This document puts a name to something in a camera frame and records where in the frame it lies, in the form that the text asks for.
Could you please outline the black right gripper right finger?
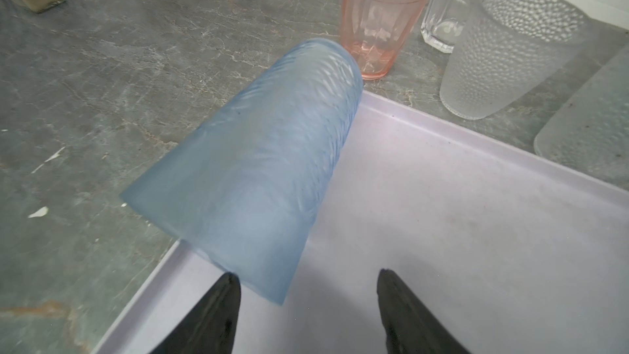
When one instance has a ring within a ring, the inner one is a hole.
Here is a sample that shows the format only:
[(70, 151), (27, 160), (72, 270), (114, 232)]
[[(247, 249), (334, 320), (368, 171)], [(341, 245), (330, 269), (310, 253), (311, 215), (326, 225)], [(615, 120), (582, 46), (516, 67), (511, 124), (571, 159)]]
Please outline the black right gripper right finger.
[(468, 352), (393, 270), (380, 270), (377, 295), (389, 353)]

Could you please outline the tall blue textured glass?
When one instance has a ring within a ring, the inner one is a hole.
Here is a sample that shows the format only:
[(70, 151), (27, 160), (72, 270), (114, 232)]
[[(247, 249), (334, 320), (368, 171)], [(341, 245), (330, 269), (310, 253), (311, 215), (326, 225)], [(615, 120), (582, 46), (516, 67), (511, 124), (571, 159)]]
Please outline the tall blue textured glass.
[(168, 235), (282, 304), (363, 90), (346, 49), (308, 39), (121, 197)]

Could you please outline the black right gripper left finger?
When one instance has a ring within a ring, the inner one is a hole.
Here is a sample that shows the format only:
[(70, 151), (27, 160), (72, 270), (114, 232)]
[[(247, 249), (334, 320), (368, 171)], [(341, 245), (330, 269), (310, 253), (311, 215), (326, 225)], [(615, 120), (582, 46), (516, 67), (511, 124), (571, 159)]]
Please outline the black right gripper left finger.
[(241, 304), (241, 284), (227, 272), (198, 301), (154, 353), (231, 353)]

